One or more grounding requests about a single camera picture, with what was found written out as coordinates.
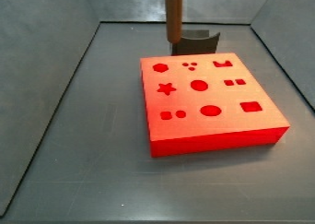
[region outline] red shape sorter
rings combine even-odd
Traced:
[[[289,123],[234,53],[141,59],[153,157],[273,144]]]

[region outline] block side face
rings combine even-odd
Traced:
[[[141,77],[141,85],[142,85],[142,100],[143,100],[143,107],[145,107],[145,116],[146,116],[146,125],[148,125],[148,133],[149,133],[149,140],[152,138],[150,135],[150,120],[149,120],[149,109],[148,109],[148,94],[145,93],[145,83],[143,83],[143,72],[142,72],[142,59],[139,60],[139,77]]]
[[[289,126],[234,53],[145,58],[141,71],[152,141]]]
[[[157,158],[236,147],[273,145],[288,128],[289,127],[281,127],[164,141],[150,141],[150,156]]]

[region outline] hole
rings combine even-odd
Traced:
[[[161,112],[160,115],[161,115],[162,120],[172,119],[172,113],[170,112]]]
[[[185,111],[177,110],[177,111],[176,111],[176,116],[177,116],[178,118],[184,118],[184,117],[185,117]]]
[[[157,92],[162,92],[165,95],[170,94],[170,91],[176,89],[172,87],[172,83],[158,84],[160,88],[156,90]]]
[[[196,91],[204,91],[208,88],[208,84],[202,80],[193,80],[190,82],[190,87]]]
[[[236,79],[234,81],[236,81],[237,85],[245,85],[245,82],[242,79]]]
[[[200,108],[200,112],[204,116],[213,117],[221,113],[221,109],[213,105],[206,105]]]
[[[256,101],[252,102],[241,102],[241,108],[244,112],[257,112],[261,111],[260,104]]]
[[[224,80],[224,84],[225,84],[226,86],[233,86],[232,80]]]
[[[154,72],[164,73],[168,70],[168,66],[164,64],[157,64],[152,67]]]
[[[216,61],[212,61],[213,65],[216,67],[226,67],[226,66],[232,66],[232,63],[229,60],[226,60],[222,64],[217,63]]]

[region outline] bin floor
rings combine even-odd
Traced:
[[[101,24],[2,220],[315,220],[315,119],[248,26],[221,32],[285,115],[272,147],[149,157],[138,58],[169,55],[162,24]]]

